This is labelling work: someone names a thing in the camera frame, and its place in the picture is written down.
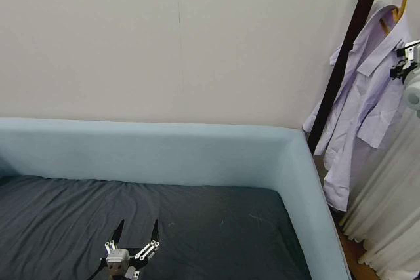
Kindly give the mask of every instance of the bed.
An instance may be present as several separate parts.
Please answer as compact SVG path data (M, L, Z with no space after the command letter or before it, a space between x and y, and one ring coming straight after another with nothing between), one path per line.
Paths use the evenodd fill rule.
M4 118L0 176L0 279L84 280L156 218L144 279L350 279L300 130Z

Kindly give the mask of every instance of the gray bed sheet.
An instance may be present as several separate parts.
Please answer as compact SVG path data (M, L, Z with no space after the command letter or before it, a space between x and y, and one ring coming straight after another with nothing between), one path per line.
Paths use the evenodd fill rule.
M151 279L310 279L280 196L260 188L0 178L0 279L80 279L120 247L143 247L159 219ZM106 270L95 278L107 279Z

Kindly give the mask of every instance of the yellow hanger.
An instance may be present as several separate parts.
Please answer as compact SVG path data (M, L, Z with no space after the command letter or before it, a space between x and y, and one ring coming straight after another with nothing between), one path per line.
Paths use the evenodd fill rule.
M392 11L392 17L394 18L395 23L400 21L402 15L404 14L404 11L406 9L406 5L407 5L407 0L402 0L401 7L396 8ZM383 19L380 19L380 23L381 23L382 30L385 32L385 34L388 35L390 31L389 31L388 26L385 24L385 21Z
M406 5L407 5L407 0L402 0L401 7L393 10L392 16L394 17L394 22L400 21L406 9Z

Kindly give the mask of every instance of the curtain fold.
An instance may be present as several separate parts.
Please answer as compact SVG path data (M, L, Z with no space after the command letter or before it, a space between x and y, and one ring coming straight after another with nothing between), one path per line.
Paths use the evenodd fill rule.
M412 280L420 270L420 119L413 113L340 221L363 241L359 263L383 280Z

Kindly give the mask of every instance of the lab coat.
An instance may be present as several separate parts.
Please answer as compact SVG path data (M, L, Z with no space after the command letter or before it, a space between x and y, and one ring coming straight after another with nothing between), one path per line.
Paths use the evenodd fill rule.
M357 36L348 56L345 76L341 83L331 113L324 127L315 155L324 155L328 170L324 178L327 202L337 210L346 211L350 187L357 178L352 174L352 162L363 163L365 150L355 150L356 138L365 146L379 148L389 127L401 117L404 104L401 80L392 80L389 70L396 64L396 47L410 41L406 17L397 22L388 35L384 34L379 20L393 25L395 6L381 7ZM330 58L334 65L338 48ZM320 103L303 124L310 132Z

